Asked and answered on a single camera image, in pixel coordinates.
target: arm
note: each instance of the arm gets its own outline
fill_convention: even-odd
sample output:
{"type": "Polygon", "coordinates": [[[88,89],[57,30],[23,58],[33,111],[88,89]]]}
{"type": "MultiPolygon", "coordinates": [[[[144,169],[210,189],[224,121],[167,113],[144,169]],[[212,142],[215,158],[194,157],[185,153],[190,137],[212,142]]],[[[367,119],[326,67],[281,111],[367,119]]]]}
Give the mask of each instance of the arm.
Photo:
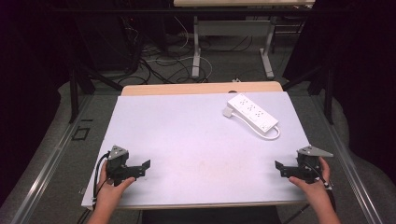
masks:
{"type": "Polygon", "coordinates": [[[119,204],[122,193],[135,181],[134,177],[130,177],[116,187],[104,183],[107,181],[106,165],[107,161],[103,163],[101,168],[99,183],[97,184],[99,190],[97,203],[95,210],[88,221],[89,224],[107,223],[111,218],[111,214],[119,204]]]}
{"type": "MultiPolygon", "coordinates": [[[[330,167],[323,158],[320,157],[319,160],[322,166],[323,178],[326,181],[329,181],[330,167]]],[[[332,203],[329,195],[327,194],[321,180],[313,184],[306,184],[305,181],[292,176],[289,178],[289,181],[303,190],[306,199],[315,210],[320,224],[341,223],[338,216],[335,214],[335,211],[332,209],[332,203]]]]}

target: power strip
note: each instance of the power strip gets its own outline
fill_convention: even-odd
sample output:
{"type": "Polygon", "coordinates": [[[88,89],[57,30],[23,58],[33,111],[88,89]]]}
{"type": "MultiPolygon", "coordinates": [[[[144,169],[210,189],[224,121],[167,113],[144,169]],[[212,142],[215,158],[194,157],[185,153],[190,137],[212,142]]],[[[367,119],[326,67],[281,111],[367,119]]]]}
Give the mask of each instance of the power strip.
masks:
{"type": "Polygon", "coordinates": [[[223,111],[225,117],[236,116],[247,123],[256,133],[264,138],[266,133],[272,128],[276,128],[279,136],[279,129],[276,127],[278,120],[268,114],[259,105],[254,104],[244,94],[238,94],[229,100],[227,107],[223,111]]]}

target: wooden tabletop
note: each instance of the wooden tabletop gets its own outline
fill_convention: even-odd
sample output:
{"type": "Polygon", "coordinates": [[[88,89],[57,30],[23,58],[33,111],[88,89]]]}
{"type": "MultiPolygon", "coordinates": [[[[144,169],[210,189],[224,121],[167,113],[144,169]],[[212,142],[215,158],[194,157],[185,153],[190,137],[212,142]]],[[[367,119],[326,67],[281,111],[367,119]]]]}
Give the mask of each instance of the wooden tabletop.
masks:
{"type": "Polygon", "coordinates": [[[278,82],[224,82],[126,86],[121,96],[227,93],[230,91],[283,91],[278,82]]]}
{"type": "Polygon", "coordinates": [[[259,7],[313,5],[315,0],[175,0],[176,7],[259,7]]]}

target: white table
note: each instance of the white table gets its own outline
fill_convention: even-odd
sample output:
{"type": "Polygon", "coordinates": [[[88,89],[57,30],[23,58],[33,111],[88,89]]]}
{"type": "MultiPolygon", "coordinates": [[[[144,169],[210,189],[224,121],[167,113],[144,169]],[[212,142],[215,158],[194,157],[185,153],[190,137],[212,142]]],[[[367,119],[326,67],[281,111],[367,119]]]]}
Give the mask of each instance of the white table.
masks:
{"type": "MultiPolygon", "coordinates": [[[[175,0],[176,7],[276,7],[313,5],[315,0],[175,0]]],[[[194,17],[194,59],[191,76],[199,76],[201,49],[200,35],[257,35],[266,36],[260,49],[262,64],[268,79],[274,79],[274,72],[268,58],[268,51],[276,26],[276,17],[270,21],[199,21],[194,17]]]]}
{"type": "MultiPolygon", "coordinates": [[[[151,160],[146,176],[125,190],[120,208],[305,202],[304,194],[275,168],[275,160],[295,166],[296,150],[308,145],[288,94],[277,91],[278,83],[135,88],[124,90],[119,97],[98,154],[99,159],[117,145],[129,150],[128,166],[151,160]],[[149,95],[142,95],[143,89],[149,95]],[[226,90],[245,90],[248,98],[279,120],[281,136],[266,141],[242,121],[223,117],[222,109],[236,95],[220,93],[226,90]]],[[[92,206],[92,184],[93,172],[82,206],[92,206]]]]}

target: black curtain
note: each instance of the black curtain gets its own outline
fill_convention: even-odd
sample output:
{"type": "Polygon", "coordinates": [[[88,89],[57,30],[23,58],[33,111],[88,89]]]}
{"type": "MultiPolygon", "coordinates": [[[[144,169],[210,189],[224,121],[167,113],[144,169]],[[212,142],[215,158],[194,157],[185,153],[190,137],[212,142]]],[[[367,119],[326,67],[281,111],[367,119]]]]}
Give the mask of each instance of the black curtain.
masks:
{"type": "MultiPolygon", "coordinates": [[[[318,0],[315,7],[350,3],[318,0]]],[[[344,108],[350,149],[396,183],[396,2],[360,0],[354,4],[366,7],[365,14],[359,24],[349,27],[344,37],[352,41],[336,54],[334,97],[344,108]]],[[[294,80],[322,64],[349,19],[353,18],[308,18],[284,77],[294,80]]]]}
{"type": "Polygon", "coordinates": [[[3,204],[46,134],[68,75],[35,1],[2,1],[0,10],[3,204]]]}

